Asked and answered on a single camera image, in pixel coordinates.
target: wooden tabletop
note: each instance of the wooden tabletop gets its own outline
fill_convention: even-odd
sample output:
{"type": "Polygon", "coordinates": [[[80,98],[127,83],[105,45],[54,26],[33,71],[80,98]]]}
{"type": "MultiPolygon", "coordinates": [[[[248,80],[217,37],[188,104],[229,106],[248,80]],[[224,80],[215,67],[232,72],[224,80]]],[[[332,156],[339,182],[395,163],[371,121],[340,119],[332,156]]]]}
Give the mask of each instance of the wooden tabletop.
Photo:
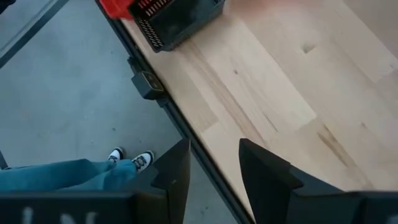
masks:
{"type": "Polygon", "coordinates": [[[250,211],[240,138],[343,190],[398,190],[397,10],[396,0],[227,0],[158,54],[124,25],[250,211]]]}

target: wood grain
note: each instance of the wood grain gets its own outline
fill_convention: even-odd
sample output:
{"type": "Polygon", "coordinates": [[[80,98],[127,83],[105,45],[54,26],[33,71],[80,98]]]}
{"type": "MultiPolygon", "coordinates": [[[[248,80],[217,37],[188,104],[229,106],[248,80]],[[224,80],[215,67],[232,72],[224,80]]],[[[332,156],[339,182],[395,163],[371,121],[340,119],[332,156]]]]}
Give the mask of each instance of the wood grain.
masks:
{"type": "Polygon", "coordinates": [[[159,54],[123,22],[250,211],[239,138],[343,190],[398,190],[393,6],[229,0],[221,17],[159,54]]]}

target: gray floor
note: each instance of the gray floor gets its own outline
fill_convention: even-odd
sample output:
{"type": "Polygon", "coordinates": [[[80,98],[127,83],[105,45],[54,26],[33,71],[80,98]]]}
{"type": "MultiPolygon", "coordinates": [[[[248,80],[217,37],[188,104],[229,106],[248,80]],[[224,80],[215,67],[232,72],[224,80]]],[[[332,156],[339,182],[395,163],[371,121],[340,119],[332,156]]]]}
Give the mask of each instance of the gray floor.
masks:
{"type": "Polygon", "coordinates": [[[55,3],[54,0],[18,0],[17,4],[13,4],[0,15],[0,27],[7,28],[6,32],[3,32],[3,29],[1,29],[0,57],[15,44],[16,40],[21,38],[32,27],[36,20],[40,19],[42,14],[53,3],[55,3]]]}
{"type": "MultiPolygon", "coordinates": [[[[18,14],[17,6],[7,11],[18,14]]],[[[8,21],[0,15],[1,32],[12,30],[8,21]]],[[[139,96],[126,59],[94,0],[68,2],[0,70],[0,150],[8,164],[102,161],[114,146],[160,156],[173,146],[177,130],[139,96]]],[[[235,223],[194,158],[185,214],[185,223],[235,223]]]]}

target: white sneaker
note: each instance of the white sneaker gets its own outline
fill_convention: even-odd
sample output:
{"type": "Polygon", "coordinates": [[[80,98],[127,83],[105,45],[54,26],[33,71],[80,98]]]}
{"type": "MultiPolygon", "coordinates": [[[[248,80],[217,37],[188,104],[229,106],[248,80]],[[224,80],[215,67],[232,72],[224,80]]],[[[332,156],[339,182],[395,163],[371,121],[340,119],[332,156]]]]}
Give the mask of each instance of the white sneaker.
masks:
{"type": "Polygon", "coordinates": [[[113,163],[117,163],[124,159],[125,151],[122,147],[116,147],[112,150],[111,154],[108,156],[108,160],[113,163]]]}
{"type": "Polygon", "coordinates": [[[155,159],[155,155],[151,151],[146,151],[142,154],[139,154],[135,157],[131,162],[136,165],[137,172],[140,173],[147,167],[149,167],[155,159]]]}

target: red object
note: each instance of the red object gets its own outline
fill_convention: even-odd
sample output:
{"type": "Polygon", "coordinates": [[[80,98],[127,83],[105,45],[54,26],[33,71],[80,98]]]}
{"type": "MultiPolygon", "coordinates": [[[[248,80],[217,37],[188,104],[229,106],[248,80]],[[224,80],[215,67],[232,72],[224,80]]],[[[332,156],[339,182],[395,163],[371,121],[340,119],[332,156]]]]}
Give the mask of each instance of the red object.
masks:
{"type": "Polygon", "coordinates": [[[128,11],[128,7],[134,0],[99,0],[107,15],[112,19],[130,19],[132,16],[128,11]]]}

